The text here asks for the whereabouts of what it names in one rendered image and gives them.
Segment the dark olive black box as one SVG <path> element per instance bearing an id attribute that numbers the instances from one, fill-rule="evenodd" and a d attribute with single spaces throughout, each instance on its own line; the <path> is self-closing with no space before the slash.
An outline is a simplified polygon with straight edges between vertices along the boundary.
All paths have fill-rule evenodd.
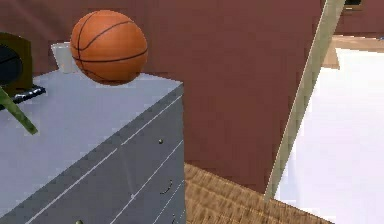
<path id="1" fill-rule="evenodd" d="M 0 87 L 15 104 L 46 92 L 33 83 L 31 42 L 0 32 Z"/>

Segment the white room door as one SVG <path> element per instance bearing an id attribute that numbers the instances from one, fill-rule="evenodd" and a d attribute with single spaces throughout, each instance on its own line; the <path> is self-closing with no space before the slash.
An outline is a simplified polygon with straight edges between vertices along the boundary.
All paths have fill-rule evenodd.
<path id="1" fill-rule="evenodd" d="M 340 36 L 325 0 L 264 194 L 334 224 L 384 224 L 384 40 Z"/>

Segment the white cup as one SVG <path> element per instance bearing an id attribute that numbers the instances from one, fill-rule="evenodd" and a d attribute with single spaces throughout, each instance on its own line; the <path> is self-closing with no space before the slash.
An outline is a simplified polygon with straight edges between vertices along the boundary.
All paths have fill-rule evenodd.
<path id="1" fill-rule="evenodd" d="M 56 64 L 60 72 L 64 74 L 76 73 L 79 71 L 72 53 L 69 42 L 55 43 L 51 45 Z"/>

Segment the orange basketball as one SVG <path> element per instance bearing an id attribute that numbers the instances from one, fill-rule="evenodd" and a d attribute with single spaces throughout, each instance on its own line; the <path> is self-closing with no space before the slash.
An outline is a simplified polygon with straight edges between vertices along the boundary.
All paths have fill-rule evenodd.
<path id="1" fill-rule="evenodd" d="M 139 26 L 111 10 L 82 17 L 72 30 L 70 51 L 83 74 L 111 86 L 133 81 L 148 57 L 147 41 Z"/>

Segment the grey chest of drawers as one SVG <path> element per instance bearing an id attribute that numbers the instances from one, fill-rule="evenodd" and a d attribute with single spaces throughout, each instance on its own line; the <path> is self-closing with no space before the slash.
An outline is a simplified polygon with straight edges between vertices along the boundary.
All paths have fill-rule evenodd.
<path id="1" fill-rule="evenodd" d="M 37 134 L 0 111 L 0 224 L 186 224 L 182 82 L 35 82 Z"/>

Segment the dark framed wall picture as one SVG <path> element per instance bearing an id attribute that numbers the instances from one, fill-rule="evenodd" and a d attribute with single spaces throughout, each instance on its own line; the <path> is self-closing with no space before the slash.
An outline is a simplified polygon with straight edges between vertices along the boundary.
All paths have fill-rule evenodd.
<path id="1" fill-rule="evenodd" d="M 362 9 L 362 0 L 345 0 L 344 9 L 347 11 L 358 11 Z"/>

